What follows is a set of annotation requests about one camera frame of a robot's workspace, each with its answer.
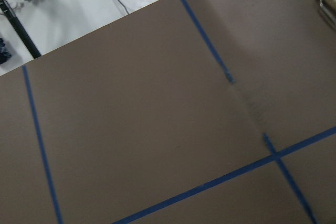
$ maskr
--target blue painter's tape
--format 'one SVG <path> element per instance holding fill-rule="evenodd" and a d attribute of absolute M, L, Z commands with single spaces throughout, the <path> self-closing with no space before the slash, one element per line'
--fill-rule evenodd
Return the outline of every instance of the blue painter's tape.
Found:
<path fill-rule="evenodd" d="M 256 168 L 262 167 L 262 166 L 264 166 L 266 164 L 269 164 L 269 163 L 271 163 L 273 161 L 276 161 L 276 160 L 280 159 L 281 157 L 284 157 L 284 156 L 286 156 L 288 154 L 296 152 L 296 151 L 298 151 L 298 150 L 300 150 L 300 149 L 302 149 L 304 147 L 307 147 L 307 146 L 309 146 L 309 145 L 311 145 L 313 143 L 316 143 L 316 142 L 318 142 L 320 140 L 323 140 L 326 137 L 329 137 L 329 136 L 331 136 L 333 134 L 336 134 L 336 127 L 330 128 L 330 129 L 328 129 L 328 130 L 326 130 L 324 132 L 321 132 L 321 133 L 319 133 L 319 134 L 317 134 L 317 135 L 315 135 L 315 136 L 313 136 L 311 138 L 308 138 L 308 139 L 303 140 L 303 141 L 301 141 L 301 142 L 299 142 L 297 144 L 294 144 L 294 145 L 292 145 L 292 146 L 290 146 L 288 148 L 285 148 L 284 150 L 282 150 L 280 152 L 276 152 L 276 155 L 272 154 L 271 156 L 267 156 L 265 158 L 262 158 L 262 159 L 260 159 L 260 160 L 258 160 L 256 162 L 254 162 L 254 163 L 246 165 L 246 166 L 244 166 L 244 167 L 242 167 L 240 169 L 237 169 L 237 170 L 235 170 L 235 171 L 233 171 L 231 173 L 228 173 L 228 174 L 226 174 L 226 175 L 224 175 L 222 177 L 214 179 L 214 180 L 212 180 L 212 181 L 210 181 L 208 183 L 205 183 L 203 185 L 195 187 L 195 188 L 193 188 L 193 189 L 191 189 L 189 191 L 186 191 L 186 192 L 184 192 L 182 194 L 179 194 L 179 195 L 177 195 L 175 197 L 167 199 L 167 200 L 165 200 L 165 201 L 163 201 L 161 203 L 158 203 L 158 204 L 156 204 L 154 206 L 151 206 L 151 207 L 149 207 L 147 209 L 139 211 L 139 212 L 137 212 L 135 214 L 132 214 L 132 215 L 126 217 L 126 218 L 118 220 L 118 221 L 114 222 L 113 224 L 127 224 L 127 223 L 130 223 L 132 221 L 138 220 L 138 219 L 140 219 L 140 218 L 142 218 L 144 216 L 147 216 L 149 214 L 152 214 L 153 212 L 156 212 L 156 211 L 158 211 L 158 210 L 160 210 L 162 208 L 168 207 L 168 206 L 170 206 L 172 204 L 175 204 L 175 203 L 177 203 L 177 202 L 179 202 L 181 200 L 184 200 L 186 198 L 192 197 L 192 196 L 194 196 L 194 195 L 196 195 L 196 194 L 198 194 L 198 193 L 200 193 L 202 191 L 205 191 L 205 190 L 210 189 L 210 188 L 212 188 L 214 186 L 222 184 L 222 183 L 224 183 L 224 182 L 226 182 L 226 181 L 228 181 L 230 179 L 233 179 L 233 178 L 238 177 L 238 176 L 240 176 L 242 174 L 251 172 L 252 170 L 254 170 Z M 269 148 L 270 148 L 270 150 L 272 150 L 272 153 L 275 152 L 275 149 L 274 149 L 273 146 L 269 146 Z"/>
<path fill-rule="evenodd" d="M 329 137 L 329 136 L 331 136 L 333 134 L 336 134 L 336 126 L 333 127 L 333 128 L 330 128 L 330 129 L 328 129 L 326 131 L 323 131 L 323 132 L 321 132 L 321 133 L 319 133 L 319 134 L 317 134 L 315 136 L 312 136 L 312 137 L 310 137 L 310 138 L 308 138 L 306 140 L 303 140 L 303 141 L 301 141 L 301 142 L 299 142 L 297 144 L 294 144 L 294 145 L 292 145 L 292 146 L 290 146 L 288 148 L 285 148 L 282 151 L 278 151 L 277 155 L 279 155 L 279 157 L 284 157 L 284 156 L 286 156 L 288 154 L 291 154 L 291 153 L 296 152 L 296 151 L 298 151 L 298 150 L 300 150 L 302 148 L 305 148 L 308 145 L 314 144 L 314 143 L 316 143 L 316 142 L 318 142 L 318 141 L 320 141 L 322 139 L 325 139 L 325 138 L 327 138 L 327 137 Z"/>
<path fill-rule="evenodd" d="M 186 9 L 187 13 L 189 14 L 190 18 L 192 19 L 192 21 L 194 22 L 197 30 L 199 31 L 199 33 L 201 34 L 201 37 L 203 38 L 203 40 L 205 41 L 206 45 L 208 46 L 210 52 L 212 53 L 212 55 L 214 56 L 214 58 L 216 59 L 216 61 L 218 62 L 218 64 L 220 65 L 220 67 L 223 69 L 224 74 L 226 76 L 226 78 L 228 79 L 228 81 L 230 83 L 234 83 L 235 79 L 232 77 L 230 71 L 228 70 L 228 68 L 226 67 L 226 65 L 224 64 L 223 60 L 221 59 L 221 57 L 219 56 L 216 48 L 214 47 L 214 45 L 211 43 L 209 37 L 207 36 L 206 32 L 204 31 L 201 23 L 198 21 L 198 19 L 196 18 L 196 15 L 194 14 L 193 10 L 191 9 L 190 5 L 188 4 L 187 0 L 181 0 L 184 8 Z"/>
<path fill-rule="evenodd" d="M 63 224 L 62 215 L 61 215 L 61 211 L 59 209 L 54 184 L 53 184 L 53 181 L 52 181 L 52 178 L 51 178 L 51 172 L 50 172 L 50 168 L 49 168 L 49 164 L 48 164 L 47 154 L 46 154 L 44 143 L 43 143 L 43 138 L 42 138 L 39 122 L 38 122 L 37 112 L 36 112 L 36 108 L 35 108 L 35 104 L 34 104 L 33 93 L 31 91 L 32 89 L 31 89 L 31 86 L 30 86 L 30 81 L 29 81 L 29 76 L 28 76 L 26 66 L 23 66 L 22 70 L 23 70 L 23 75 L 24 75 L 24 78 L 25 78 L 25 83 L 26 83 L 30 108 L 32 110 L 32 115 L 33 115 L 33 120 L 34 120 L 34 125 L 35 125 L 35 131 L 36 131 L 36 135 L 37 135 L 37 139 L 38 139 L 38 145 L 39 145 L 40 152 L 41 152 L 42 162 L 43 162 L 44 170 L 45 170 L 47 181 L 48 181 L 48 186 L 49 186 L 49 190 L 50 190 L 50 194 L 51 194 L 52 203 L 54 204 L 54 210 L 55 210 L 57 222 L 58 222 L 58 224 Z"/>
<path fill-rule="evenodd" d="M 283 163 L 283 161 L 277 155 L 277 152 L 276 152 L 271 140 L 269 139 L 269 137 L 266 133 L 264 133 L 264 140 L 266 142 L 266 145 L 267 145 L 269 151 L 276 158 L 276 162 L 277 162 L 282 174 L 284 175 L 288 184 L 290 185 L 290 187 L 294 191 L 294 193 L 297 196 L 298 200 L 300 201 L 302 207 L 304 208 L 307 215 L 309 216 L 311 222 L 313 224 L 318 224 L 319 222 L 317 221 L 317 218 L 316 218 L 315 214 L 313 213 L 308 201 L 306 200 L 306 198 L 303 195 L 302 191 L 300 190 L 299 186 L 296 184 L 292 175 L 289 173 L 289 171 L 288 171 L 287 167 L 285 166 L 285 164 Z"/>
<path fill-rule="evenodd" d="M 254 162 L 254 163 L 246 165 L 246 166 L 244 166 L 244 167 L 242 167 L 240 169 L 234 170 L 233 172 L 228 173 L 228 174 L 226 174 L 226 175 L 224 175 L 222 177 L 219 177 L 217 179 L 211 180 L 210 182 L 207 182 L 207 183 L 205 183 L 203 185 L 197 186 L 197 187 L 195 187 L 195 188 L 193 188 L 193 189 L 191 189 L 189 191 L 186 191 L 186 192 L 184 192 L 182 194 L 179 194 L 179 195 L 177 195 L 175 197 L 167 199 L 167 200 L 165 200 L 165 201 L 163 201 L 161 203 L 158 203 L 158 204 L 156 204 L 154 206 L 151 206 L 151 207 L 149 207 L 149 208 L 147 208 L 145 210 L 137 212 L 137 213 L 135 213 L 135 214 L 133 214 L 131 216 L 128 216 L 128 217 L 126 217 L 124 219 L 116 221 L 113 224 L 126 224 L 126 223 L 130 223 L 130 222 L 135 221 L 137 219 L 140 219 L 140 218 L 142 218 L 142 217 L 144 217 L 146 215 L 149 215 L 149 214 L 151 214 L 151 213 L 153 213 L 155 211 L 158 211 L 158 210 L 160 210 L 162 208 L 165 208 L 165 207 L 170 206 L 170 205 L 172 205 L 174 203 L 177 203 L 177 202 L 179 202 L 181 200 L 184 200 L 184 199 L 186 199 L 188 197 L 191 197 L 191 196 L 193 196 L 195 194 L 198 194 L 198 193 L 200 193 L 202 191 L 205 191 L 205 190 L 207 190 L 209 188 L 217 186 L 217 185 L 219 185 L 219 184 L 221 184 L 223 182 L 226 182 L 226 181 L 228 181 L 230 179 L 233 179 L 233 178 L 238 177 L 238 176 L 240 176 L 242 174 L 248 173 L 248 172 L 250 172 L 250 171 L 252 171 L 252 170 L 254 170 L 256 168 L 259 168 L 259 167 L 261 167 L 263 165 L 266 165 L 266 164 L 268 164 L 268 163 L 270 163 L 272 161 L 274 161 L 274 157 L 273 156 L 265 157 L 263 159 L 260 159 L 260 160 L 258 160 L 256 162 Z"/>

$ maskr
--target blue tape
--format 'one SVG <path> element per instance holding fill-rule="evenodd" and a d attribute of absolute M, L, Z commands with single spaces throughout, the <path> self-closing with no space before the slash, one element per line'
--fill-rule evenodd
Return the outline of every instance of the blue tape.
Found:
<path fill-rule="evenodd" d="M 203 185 L 197 186 L 197 187 L 195 187 L 195 188 L 193 188 L 193 189 L 191 189 L 189 191 L 186 191 L 186 192 L 181 193 L 181 194 L 179 194 L 177 196 L 174 196 L 174 197 L 172 197 L 170 199 L 167 199 L 167 200 L 165 200 L 165 201 L 163 201 L 161 203 L 158 203 L 158 204 L 156 204 L 154 206 L 151 206 L 151 207 L 149 207 L 149 208 L 147 208 L 145 210 L 137 212 L 137 213 L 135 213 L 135 214 L 133 214 L 131 216 L 128 216 L 128 217 L 126 217 L 124 219 L 118 220 L 118 221 L 114 222 L 113 224 L 126 224 L 126 223 L 130 223 L 130 222 L 135 221 L 137 219 L 140 219 L 140 218 L 142 218 L 142 217 L 144 217 L 146 215 L 149 215 L 149 214 L 151 214 L 151 213 L 153 213 L 155 211 L 158 211 L 158 210 L 160 210 L 162 208 L 165 208 L 165 207 L 170 206 L 170 205 L 172 205 L 174 203 L 177 203 L 177 202 L 179 202 L 181 200 L 184 200 L 184 199 L 186 199 L 188 197 L 194 196 L 195 194 L 198 194 L 198 193 L 200 193 L 202 191 L 205 191 L 205 190 L 207 190 L 209 188 L 217 186 L 217 185 L 219 185 L 219 184 L 221 184 L 223 182 L 226 182 L 226 181 L 228 181 L 230 179 L 233 179 L 233 178 L 238 177 L 238 176 L 240 176 L 242 174 L 248 173 L 248 172 L 250 172 L 250 171 L 252 171 L 252 170 L 254 170 L 256 168 L 259 168 L 261 166 L 264 166 L 264 165 L 266 165 L 266 164 L 268 164 L 268 163 L 270 163 L 272 161 L 274 161 L 274 157 L 273 156 L 268 156 L 268 157 L 262 158 L 262 159 L 260 159 L 260 160 L 258 160 L 256 162 L 254 162 L 254 163 L 246 165 L 246 166 L 244 166 L 244 167 L 242 167 L 240 169 L 234 170 L 233 172 L 230 172 L 230 173 L 228 173 L 228 174 L 226 174 L 226 175 L 224 175 L 222 177 L 219 177 L 219 178 L 216 178 L 214 180 L 211 180 L 210 182 L 207 182 L 207 183 L 205 183 Z"/>
<path fill-rule="evenodd" d="M 35 104 L 34 104 L 33 93 L 31 91 L 32 89 L 31 89 L 31 86 L 30 86 L 29 76 L 28 76 L 26 66 L 23 66 L 22 70 L 23 70 L 23 75 L 24 75 L 24 78 L 25 78 L 25 83 L 26 83 L 30 108 L 31 108 L 32 114 L 33 114 L 35 131 L 36 131 L 36 135 L 37 135 L 37 139 L 38 139 L 38 145 L 39 145 L 40 152 L 41 152 L 41 157 L 42 157 L 43 166 L 44 166 L 44 170 L 45 170 L 47 181 L 48 181 L 48 186 L 49 186 L 49 190 L 50 190 L 50 194 L 51 194 L 52 203 L 54 204 L 54 210 L 55 210 L 57 222 L 58 222 L 58 224 L 63 224 L 62 215 L 61 215 L 61 211 L 60 211 L 60 208 L 59 208 L 59 205 L 58 205 L 54 184 L 53 184 L 53 181 L 52 181 L 52 178 L 51 178 L 51 172 L 50 172 L 50 168 L 49 168 L 49 164 L 48 164 L 47 154 L 46 154 L 44 143 L 43 143 L 43 138 L 42 138 L 39 122 L 38 122 L 37 112 L 36 112 L 36 108 L 35 108 Z"/>
<path fill-rule="evenodd" d="M 232 77 L 230 71 L 228 70 L 228 68 L 226 67 L 226 65 L 224 64 L 223 60 L 221 59 L 221 57 L 219 56 L 216 48 L 214 47 L 214 45 L 211 43 L 209 37 L 207 36 L 206 32 L 204 31 L 201 23 L 198 21 L 198 19 L 196 18 L 196 15 L 194 14 L 193 10 L 191 9 L 190 5 L 188 4 L 187 0 L 181 0 L 184 8 L 186 9 L 187 13 L 189 14 L 190 18 L 192 19 L 192 21 L 194 22 L 197 30 L 199 31 L 199 33 L 201 34 L 201 37 L 203 38 L 203 40 L 205 41 L 205 43 L 207 44 L 209 50 L 211 51 L 212 55 L 214 56 L 214 58 L 216 59 L 216 61 L 218 62 L 218 64 L 220 65 L 220 67 L 223 69 L 224 74 L 226 76 L 226 78 L 228 79 L 228 81 L 230 83 L 234 83 L 235 79 Z"/>
<path fill-rule="evenodd" d="M 302 191 L 300 190 L 299 186 L 296 184 L 294 178 L 292 177 L 292 175 L 289 173 L 287 167 L 285 166 L 285 164 L 283 163 L 283 161 L 280 159 L 280 157 L 278 156 L 271 140 L 269 139 L 268 135 L 266 133 L 264 133 L 264 140 L 266 142 L 266 145 L 269 149 L 269 151 L 271 152 L 271 154 L 275 157 L 275 161 L 277 162 L 282 174 L 284 175 L 284 177 L 286 178 L 288 184 L 290 185 L 290 187 L 292 188 L 292 190 L 294 191 L 295 195 L 297 196 L 298 200 L 300 201 L 302 207 L 304 208 L 304 210 L 306 211 L 307 215 L 309 216 L 310 220 L 312 223 L 314 224 L 318 224 L 319 222 L 317 221 L 317 218 L 315 216 L 315 214 L 313 213 L 308 201 L 306 200 L 305 196 L 303 195 Z"/>
<path fill-rule="evenodd" d="M 313 137 L 310 137 L 310 138 L 308 138 L 306 140 L 303 140 L 303 141 L 301 141 L 301 142 L 299 142 L 297 144 L 294 144 L 294 145 L 292 145 L 292 146 L 290 146 L 288 148 L 285 148 L 285 149 L 283 149 L 280 152 L 276 152 L 276 155 L 272 154 L 271 156 L 267 156 L 265 158 L 262 158 L 262 159 L 260 159 L 260 160 L 258 160 L 256 162 L 254 162 L 254 163 L 246 165 L 246 166 L 244 166 L 244 167 L 242 167 L 240 169 L 237 169 L 237 170 L 235 170 L 235 171 L 233 171 L 231 173 L 228 173 L 228 174 L 226 174 L 226 175 L 224 175 L 222 177 L 219 177 L 219 178 L 214 179 L 214 180 L 212 180 L 212 181 L 210 181 L 208 183 L 205 183 L 203 185 L 195 187 L 195 188 L 193 188 L 193 189 L 191 189 L 189 191 L 181 193 L 181 194 L 179 194 L 177 196 L 174 196 L 174 197 L 172 197 L 170 199 L 167 199 L 167 200 L 165 200 L 165 201 L 163 201 L 161 203 L 158 203 L 158 204 L 156 204 L 154 206 L 151 206 L 151 207 L 146 208 L 146 209 L 144 209 L 142 211 L 139 211 L 139 212 L 137 212 L 135 214 L 132 214 L 132 215 L 126 217 L 126 218 L 123 218 L 121 220 L 113 222 L 112 224 L 128 224 L 128 223 L 130 223 L 132 221 L 138 220 L 138 219 L 140 219 L 142 217 L 145 217 L 145 216 L 147 216 L 149 214 L 152 214 L 153 212 L 156 212 L 156 211 L 158 211 L 158 210 L 160 210 L 162 208 L 168 207 L 168 206 L 170 206 L 172 204 L 175 204 L 175 203 L 177 203 L 177 202 L 179 202 L 181 200 L 184 200 L 186 198 L 192 197 L 192 196 L 194 196 L 194 195 L 196 195 L 196 194 L 198 194 L 198 193 L 200 193 L 202 191 L 205 191 L 207 189 L 215 187 L 215 186 L 217 186 L 219 184 L 222 184 L 222 183 L 224 183 L 224 182 L 226 182 L 228 180 L 231 180 L 231 179 L 233 179 L 235 177 L 238 177 L 238 176 L 240 176 L 242 174 L 251 172 L 252 170 L 254 170 L 256 168 L 259 168 L 259 167 L 262 167 L 264 165 L 267 165 L 267 164 L 269 164 L 269 163 L 271 163 L 273 161 L 276 161 L 276 160 L 280 159 L 281 157 L 284 157 L 284 156 L 286 156 L 288 154 L 296 152 L 296 151 L 298 151 L 298 150 L 300 150 L 300 149 L 302 149 L 304 147 L 307 147 L 307 146 L 309 146 L 311 144 L 314 144 L 314 143 L 316 143 L 316 142 L 318 142 L 318 141 L 320 141 L 322 139 L 325 139 L 326 137 L 329 137 L 329 136 L 331 136 L 333 134 L 336 134 L 336 126 L 333 127 L 333 128 L 330 128 L 330 129 L 328 129 L 328 130 L 326 130 L 324 132 L 321 132 L 321 133 L 319 133 L 319 134 L 317 134 L 317 135 L 315 135 Z M 275 152 L 275 149 L 273 148 L 273 146 L 271 146 L 270 150 L 272 150 L 272 151 Z"/>
<path fill-rule="evenodd" d="M 318 141 L 320 141 L 322 139 L 325 139 L 325 138 L 327 138 L 327 137 L 329 137 L 329 136 L 331 136 L 331 135 L 333 135 L 335 133 L 336 133 L 336 126 L 333 127 L 333 128 L 330 128 L 330 129 L 328 129 L 326 131 L 323 131 L 323 132 L 321 132 L 321 133 L 319 133 L 319 134 L 317 134 L 315 136 L 312 136 L 312 137 L 310 137 L 310 138 L 308 138 L 306 140 L 303 140 L 303 141 L 301 141 L 301 142 L 299 142 L 297 144 L 294 144 L 294 145 L 292 145 L 292 146 L 290 146 L 288 148 L 285 148 L 282 151 L 278 151 L 277 154 L 280 157 L 284 157 L 284 156 L 286 156 L 288 154 L 291 154 L 291 153 L 296 152 L 296 151 L 298 151 L 298 150 L 300 150 L 302 148 L 305 148 L 308 145 L 314 144 L 314 143 L 316 143 L 316 142 L 318 142 Z"/>

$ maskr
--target metal object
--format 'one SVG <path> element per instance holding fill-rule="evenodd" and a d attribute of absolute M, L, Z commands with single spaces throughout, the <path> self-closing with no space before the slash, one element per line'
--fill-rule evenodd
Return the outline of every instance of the metal object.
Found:
<path fill-rule="evenodd" d="M 327 20 L 327 22 L 336 28 L 336 17 L 334 14 L 324 5 L 323 0 L 319 0 L 320 8 L 323 12 L 323 17 Z"/>

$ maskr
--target white surface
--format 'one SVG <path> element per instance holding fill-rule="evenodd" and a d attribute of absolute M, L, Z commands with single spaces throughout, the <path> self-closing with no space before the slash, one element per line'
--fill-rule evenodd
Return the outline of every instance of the white surface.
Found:
<path fill-rule="evenodd" d="M 152 1 L 141 0 L 140 3 Z M 15 10 L 21 23 L 42 54 L 111 23 L 126 13 L 116 0 L 33 0 Z M 4 16 L 0 16 L 0 38 L 12 58 L 0 65 L 0 75 L 32 60 L 20 38 Z"/>

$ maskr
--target tripod leg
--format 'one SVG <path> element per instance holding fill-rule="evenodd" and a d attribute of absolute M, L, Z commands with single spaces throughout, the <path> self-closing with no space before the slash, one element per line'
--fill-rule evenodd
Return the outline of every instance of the tripod leg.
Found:
<path fill-rule="evenodd" d="M 41 53 L 34 45 L 32 39 L 26 32 L 20 20 L 16 17 L 14 11 L 12 10 L 7 0 L 0 0 L 0 9 L 3 11 L 4 15 L 7 17 L 8 21 L 11 23 L 16 33 L 18 34 L 22 42 L 25 44 L 26 48 L 28 49 L 32 57 L 34 59 L 40 57 Z"/>

